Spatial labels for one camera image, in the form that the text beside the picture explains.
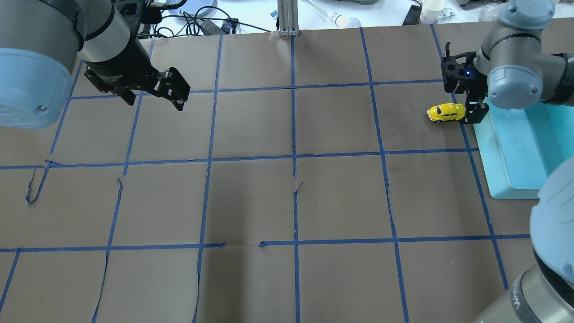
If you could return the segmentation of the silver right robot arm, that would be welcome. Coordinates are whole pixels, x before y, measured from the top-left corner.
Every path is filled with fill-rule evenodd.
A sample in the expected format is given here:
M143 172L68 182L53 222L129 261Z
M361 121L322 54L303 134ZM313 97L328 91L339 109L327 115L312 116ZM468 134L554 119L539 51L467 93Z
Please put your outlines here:
M554 16L551 0L509 0L477 52L441 62L444 90L466 93L470 122L480 122L489 103L525 109L542 102L573 106L573 56L545 55L541 35ZM571 323L573 321L573 158L554 170L532 208L530 236L535 264L484 309L476 323Z

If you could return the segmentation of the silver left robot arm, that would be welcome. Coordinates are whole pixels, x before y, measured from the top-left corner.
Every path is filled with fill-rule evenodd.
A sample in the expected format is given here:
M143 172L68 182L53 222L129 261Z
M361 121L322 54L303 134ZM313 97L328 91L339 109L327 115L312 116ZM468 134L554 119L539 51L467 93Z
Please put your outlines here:
M174 67L151 64L137 33L161 11L184 4L147 0L3 0L1 2L2 127L40 129L54 124L72 89L74 62L102 93L128 105L135 91L166 98L178 111L190 86Z

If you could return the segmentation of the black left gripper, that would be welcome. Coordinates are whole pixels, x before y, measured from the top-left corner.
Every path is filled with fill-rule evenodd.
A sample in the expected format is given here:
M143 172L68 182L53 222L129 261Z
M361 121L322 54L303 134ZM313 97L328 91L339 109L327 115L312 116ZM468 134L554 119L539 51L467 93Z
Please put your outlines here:
M150 94L164 98L179 112L189 98L191 86L175 67L158 71L142 45L127 45L117 57L102 62L86 61L84 76L102 93L113 92L129 106L135 104L131 89L151 89Z

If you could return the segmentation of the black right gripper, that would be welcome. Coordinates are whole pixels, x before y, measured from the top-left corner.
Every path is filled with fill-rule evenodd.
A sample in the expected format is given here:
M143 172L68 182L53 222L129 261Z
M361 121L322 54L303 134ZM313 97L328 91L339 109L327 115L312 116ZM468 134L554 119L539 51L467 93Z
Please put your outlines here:
M487 77L475 66L477 52L451 55L450 43L441 60L443 87L449 94L466 94L465 116L461 124L481 123L490 111L487 101Z

